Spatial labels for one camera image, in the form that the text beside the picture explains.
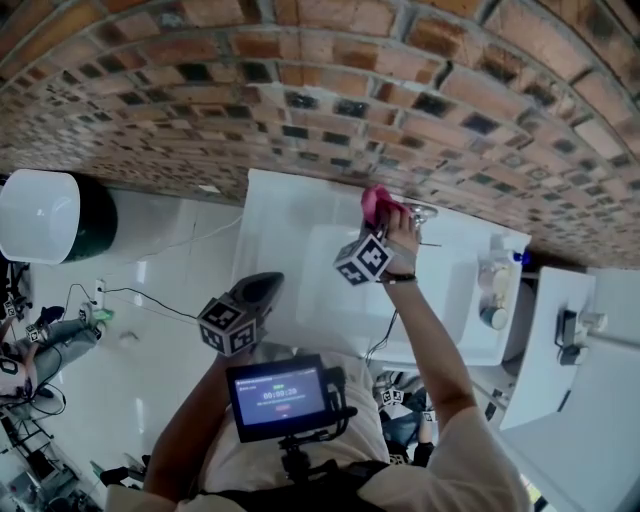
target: monitor screen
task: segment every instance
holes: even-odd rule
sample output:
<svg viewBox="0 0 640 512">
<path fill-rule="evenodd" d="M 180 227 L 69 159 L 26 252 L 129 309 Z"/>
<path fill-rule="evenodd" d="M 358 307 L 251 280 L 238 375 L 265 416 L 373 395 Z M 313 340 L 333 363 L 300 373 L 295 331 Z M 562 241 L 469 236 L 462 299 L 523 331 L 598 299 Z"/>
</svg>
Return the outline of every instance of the monitor screen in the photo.
<svg viewBox="0 0 640 512">
<path fill-rule="evenodd" d="M 239 379 L 234 382 L 245 425 L 256 425 L 324 411 L 316 368 Z"/>
</svg>

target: floor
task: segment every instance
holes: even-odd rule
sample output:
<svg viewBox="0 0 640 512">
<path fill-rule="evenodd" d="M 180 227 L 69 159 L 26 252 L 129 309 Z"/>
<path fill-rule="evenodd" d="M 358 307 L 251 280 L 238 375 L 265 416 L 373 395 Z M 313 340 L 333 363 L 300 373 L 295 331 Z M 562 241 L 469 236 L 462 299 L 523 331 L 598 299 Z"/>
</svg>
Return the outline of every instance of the floor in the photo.
<svg viewBox="0 0 640 512">
<path fill-rule="evenodd" d="M 228 290 L 241 208 L 125 191 L 112 195 L 119 215 L 112 248 L 82 262 L 33 265 L 32 315 L 43 306 L 64 306 L 73 283 L 93 297 L 97 278 L 107 289 L 131 287 L 192 315 Z M 84 301 L 74 287 L 69 315 Z M 119 467 L 123 452 L 151 452 L 215 358 L 193 320 L 141 295 L 108 293 L 105 307 L 114 312 L 107 335 L 52 381 L 65 393 L 67 410 L 45 422 L 58 446 L 93 481 L 89 461 Z M 93 497 L 104 500 L 102 485 Z"/>
</svg>

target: jeans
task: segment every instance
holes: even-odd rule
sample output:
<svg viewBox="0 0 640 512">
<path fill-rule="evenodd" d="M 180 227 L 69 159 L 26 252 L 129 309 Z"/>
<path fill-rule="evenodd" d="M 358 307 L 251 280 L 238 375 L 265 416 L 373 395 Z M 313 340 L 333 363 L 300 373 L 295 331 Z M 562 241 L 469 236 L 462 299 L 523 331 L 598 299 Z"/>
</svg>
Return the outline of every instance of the jeans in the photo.
<svg viewBox="0 0 640 512">
<path fill-rule="evenodd" d="M 82 320 L 63 320 L 50 325 L 47 341 L 42 342 L 33 360 L 38 384 L 53 379 L 60 370 L 86 354 L 97 343 L 93 330 Z M 28 350 L 26 338 L 16 344 L 21 352 Z"/>
<path fill-rule="evenodd" d="M 418 439 L 418 429 L 425 410 L 427 392 L 424 388 L 412 394 L 404 403 L 411 412 L 400 418 L 385 421 L 382 424 L 382 433 L 385 440 L 394 441 L 405 448 Z"/>
</svg>

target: white shirt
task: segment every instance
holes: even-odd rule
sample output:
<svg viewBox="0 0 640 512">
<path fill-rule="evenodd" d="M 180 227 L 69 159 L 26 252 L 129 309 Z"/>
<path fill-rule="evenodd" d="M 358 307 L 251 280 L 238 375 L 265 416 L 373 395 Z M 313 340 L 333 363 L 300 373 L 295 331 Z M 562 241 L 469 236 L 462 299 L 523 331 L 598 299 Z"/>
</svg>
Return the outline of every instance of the white shirt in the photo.
<svg viewBox="0 0 640 512">
<path fill-rule="evenodd" d="M 354 365 L 347 370 L 347 403 L 358 409 L 347 431 L 327 443 L 305 445 L 317 466 L 335 459 L 389 462 L 377 406 L 368 381 Z M 282 467 L 277 440 L 240 443 L 228 417 L 205 459 L 200 488 L 205 492 L 255 491 L 290 485 Z M 389 466 L 365 483 L 358 495 L 384 510 L 519 512 L 530 510 L 520 476 L 488 430 L 476 407 L 465 409 L 447 423 L 427 468 Z M 180 504 L 124 487 L 111 486 L 107 512 L 236 512 L 234 502 L 219 496 L 198 496 Z"/>
<path fill-rule="evenodd" d="M 36 382 L 33 370 L 28 373 L 24 364 L 0 356 L 0 396 L 20 398 L 17 395 L 17 390 L 18 388 L 24 390 L 28 379 L 31 379 L 31 388 L 33 388 L 33 384 Z"/>
</svg>

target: sink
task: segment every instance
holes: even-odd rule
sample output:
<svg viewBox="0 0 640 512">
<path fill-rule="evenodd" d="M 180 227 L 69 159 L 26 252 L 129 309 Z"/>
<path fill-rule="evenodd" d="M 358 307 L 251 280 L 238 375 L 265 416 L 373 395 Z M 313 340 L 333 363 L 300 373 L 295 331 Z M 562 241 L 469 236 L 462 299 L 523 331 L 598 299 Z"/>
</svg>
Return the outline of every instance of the sink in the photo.
<svg viewBox="0 0 640 512">
<path fill-rule="evenodd" d="M 375 340 L 389 327 L 394 307 L 382 285 L 350 285 L 332 266 L 328 256 L 355 240 L 358 230 L 321 225 L 312 229 L 298 296 L 296 321 L 313 329 L 331 326 L 344 335 Z M 474 292 L 478 264 L 471 254 L 452 247 L 421 247 L 417 261 L 418 286 L 451 338 L 462 340 Z M 396 322 L 389 348 L 406 344 L 402 322 Z"/>
<path fill-rule="evenodd" d="M 341 247 L 360 231 L 362 189 L 301 176 L 249 173 L 232 282 L 257 272 L 282 272 L 285 282 L 267 319 L 267 340 L 312 350 L 364 356 L 389 328 L 394 309 L 382 285 L 351 286 L 333 267 Z M 511 319 L 503 331 L 480 320 L 478 261 L 492 240 L 522 252 L 530 237 L 438 207 L 422 226 L 416 275 L 434 312 L 465 363 L 500 364 Z M 512 313 L 520 278 L 514 266 L 507 310 Z M 374 358 L 401 365 L 415 359 L 405 329 L 396 321 L 386 348 Z"/>
</svg>

